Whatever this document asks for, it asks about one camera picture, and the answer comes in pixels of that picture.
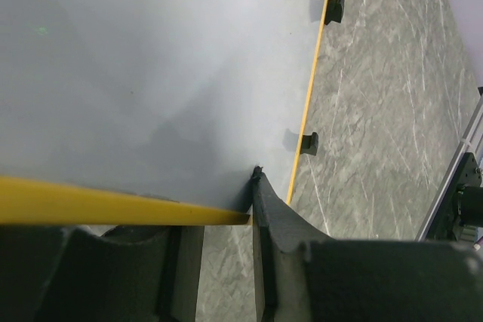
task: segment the black bracket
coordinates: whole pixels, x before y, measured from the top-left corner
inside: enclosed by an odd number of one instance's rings
[[[312,132],[312,135],[303,135],[302,144],[300,145],[300,154],[317,155],[318,150],[318,134]]]
[[[324,18],[325,25],[328,25],[331,21],[336,23],[342,22],[345,3],[346,0],[329,0],[327,2],[327,10],[325,11]]]
[[[478,163],[471,152],[466,152],[454,171],[438,211],[430,223],[426,239],[458,241],[463,227],[472,225],[474,213],[470,210],[475,210],[472,201],[478,194],[480,185],[481,171]]]

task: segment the gray marble surface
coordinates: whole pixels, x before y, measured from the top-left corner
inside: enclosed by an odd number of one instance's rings
[[[346,0],[324,30],[292,207],[336,238],[412,239],[478,101],[448,0]],[[253,321],[249,227],[208,227],[197,320]]]

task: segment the yellow edge trim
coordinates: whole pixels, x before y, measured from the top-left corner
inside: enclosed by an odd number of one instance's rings
[[[229,210],[0,176],[1,224],[241,225]]]
[[[324,19],[325,19],[325,12],[327,11],[327,2],[328,2],[328,0],[324,0],[324,8],[322,9],[320,27],[318,28],[317,43],[315,44],[315,54],[314,54],[314,61],[312,63],[312,72],[310,74],[309,90],[307,91],[305,108],[303,110],[302,124],[300,126],[299,141],[298,141],[298,144],[297,144],[297,152],[295,153],[294,166],[292,167],[292,176],[291,176],[291,179],[290,179],[290,185],[288,186],[287,204],[289,204],[289,205],[290,205],[290,202],[291,202],[291,199],[292,199],[292,193],[294,192],[295,176],[297,175],[297,166],[299,164],[300,146],[302,145],[302,136],[303,136],[303,132],[305,131],[305,124],[307,122],[307,115],[309,114],[310,97],[312,96],[312,89],[314,87],[315,71],[317,69],[317,58],[318,58],[318,52],[320,50],[320,44],[321,44],[321,40],[322,40],[322,32],[324,30]]]

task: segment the black plastic part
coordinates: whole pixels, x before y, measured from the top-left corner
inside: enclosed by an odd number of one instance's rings
[[[345,3],[346,0],[329,0],[327,2],[327,10],[325,11],[324,18],[325,25],[328,25],[332,21],[336,23],[342,22]]]
[[[483,188],[465,187],[461,191],[459,211],[464,225],[483,227]]]
[[[483,320],[482,268],[473,250],[449,243],[311,243],[312,320]]]
[[[303,135],[302,144],[300,145],[300,154],[317,155],[318,150],[318,134],[312,132],[312,135]]]
[[[436,241],[457,241],[463,232],[458,205],[462,191],[467,186],[480,186],[481,174],[478,163],[471,152],[463,154],[457,169],[446,189],[438,211],[430,223],[426,239]]]
[[[278,198],[261,168],[252,180],[257,320],[483,320],[483,260],[474,251],[335,241]]]
[[[203,227],[0,228],[0,320],[194,321]]]
[[[304,320],[300,318],[301,315],[309,315],[309,301],[302,306],[287,305],[286,302],[306,295],[305,281],[292,273],[291,265],[301,260],[301,244],[330,238],[277,196],[261,167],[255,168],[252,181],[257,316],[263,322],[271,322],[277,310],[282,309],[292,311],[293,320]]]

